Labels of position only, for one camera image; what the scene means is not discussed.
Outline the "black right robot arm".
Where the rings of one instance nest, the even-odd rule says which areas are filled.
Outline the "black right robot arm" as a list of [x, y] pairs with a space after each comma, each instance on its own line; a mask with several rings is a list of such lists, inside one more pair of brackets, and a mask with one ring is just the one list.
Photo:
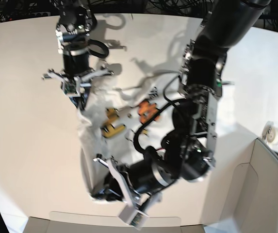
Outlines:
[[84, 110], [93, 79], [114, 74], [106, 65], [92, 68], [89, 58], [104, 59], [109, 49], [90, 38], [98, 24], [90, 8], [85, 8], [79, 0], [54, 0], [52, 4], [59, 12], [55, 34], [64, 69], [61, 72], [49, 69], [42, 78], [59, 80], [63, 93], [77, 109]]

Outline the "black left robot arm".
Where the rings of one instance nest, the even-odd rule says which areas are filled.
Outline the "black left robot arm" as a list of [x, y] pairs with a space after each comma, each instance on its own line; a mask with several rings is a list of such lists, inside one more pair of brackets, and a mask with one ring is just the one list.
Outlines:
[[267, 0], [219, 0], [196, 40], [184, 52], [178, 100], [166, 100], [173, 107], [173, 130], [161, 140], [164, 156], [153, 146], [142, 147], [139, 136], [165, 107], [148, 116], [136, 130], [133, 145], [143, 159], [131, 166], [114, 165], [91, 192], [93, 198], [123, 201], [134, 193], [147, 194], [139, 206], [145, 211], [159, 194], [178, 179], [196, 182], [214, 166], [217, 102], [222, 97], [222, 71], [228, 50], [254, 25]]

